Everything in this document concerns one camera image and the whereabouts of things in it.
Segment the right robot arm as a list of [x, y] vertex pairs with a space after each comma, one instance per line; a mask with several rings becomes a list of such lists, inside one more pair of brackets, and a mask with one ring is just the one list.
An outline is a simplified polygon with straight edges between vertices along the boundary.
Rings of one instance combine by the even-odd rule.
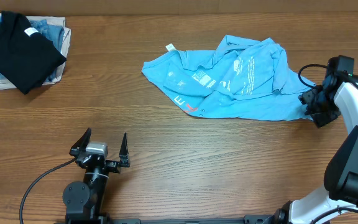
[[264, 223], [329, 223], [346, 212], [358, 214], [358, 75], [354, 59], [343, 55], [329, 59], [324, 68], [322, 84], [298, 98], [319, 128], [342, 116], [347, 138], [327, 165], [323, 185], [287, 202]]

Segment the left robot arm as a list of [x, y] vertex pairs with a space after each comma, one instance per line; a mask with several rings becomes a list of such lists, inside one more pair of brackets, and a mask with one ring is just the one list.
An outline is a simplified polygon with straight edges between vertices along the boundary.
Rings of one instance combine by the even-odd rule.
[[68, 184], [63, 191], [65, 223], [112, 223], [110, 216], [101, 211], [109, 174], [119, 174], [123, 167], [131, 164], [127, 134], [123, 136], [118, 161], [107, 159], [105, 142], [91, 141], [90, 137], [91, 129], [88, 128], [69, 152], [85, 174], [82, 181]]

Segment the light blue t-shirt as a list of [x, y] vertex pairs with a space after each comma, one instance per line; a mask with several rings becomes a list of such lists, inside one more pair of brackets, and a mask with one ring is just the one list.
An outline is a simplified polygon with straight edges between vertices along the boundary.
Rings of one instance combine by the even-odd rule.
[[314, 83], [288, 66], [284, 48], [225, 35], [215, 50], [178, 50], [145, 62], [143, 75], [186, 114], [262, 121], [308, 119], [298, 97]]

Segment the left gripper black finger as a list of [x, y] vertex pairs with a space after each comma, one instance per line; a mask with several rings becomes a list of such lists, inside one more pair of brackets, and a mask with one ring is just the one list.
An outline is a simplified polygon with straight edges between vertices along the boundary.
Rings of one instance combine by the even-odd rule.
[[120, 158], [119, 164], [121, 167], [130, 167], [131, 161], [130, 161], [128, 146], [127, 146], [127, 133], [124, 133], [122, 139], [121, 148], [119, 151], [119, 158]]
[[81, 152], [85, 152], [86, 146], [90, 142], [90, 137], [91, 137], [91, 128], [88, 128], [85, 131], [85, 133], [82, 135], [82, 137], [80, 137], [79, 140], [77, 140], [77, 142], [74, 143], [74, 145], [72, 145], [69, 151], [69, 155], [79, 156]]

